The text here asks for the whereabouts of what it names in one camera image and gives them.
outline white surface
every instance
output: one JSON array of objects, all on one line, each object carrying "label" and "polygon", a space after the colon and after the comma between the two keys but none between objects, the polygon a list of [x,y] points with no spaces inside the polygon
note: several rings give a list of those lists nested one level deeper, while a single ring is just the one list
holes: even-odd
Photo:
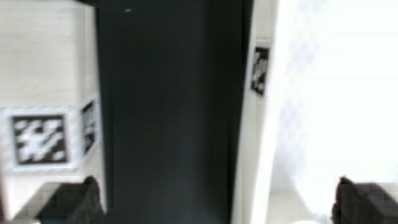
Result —
[{"label": "white surface", "polygon": [[324,219],[317,218],[316,220],[300,197],[292,192],[273,192],[269,194],[268,206],[266,224],[298,224],[303,221],[308,222],[307,224],[312,224],[310,222],[330,223]]},{"label": "white surface", "polygon": [[[95,95],[92,15],[72,0],[0,0],[0,108],[77,109]],[[5,218],[45,182],[81,182],[88,175],[97,178],[104,204],[101,143],[95,148],[74,171],[1,174]]]},{"label": "white surface", "polygon": [[326,217],[340,176],[398,182],[398,2],[284,0],[278,12],[271,191]]}]

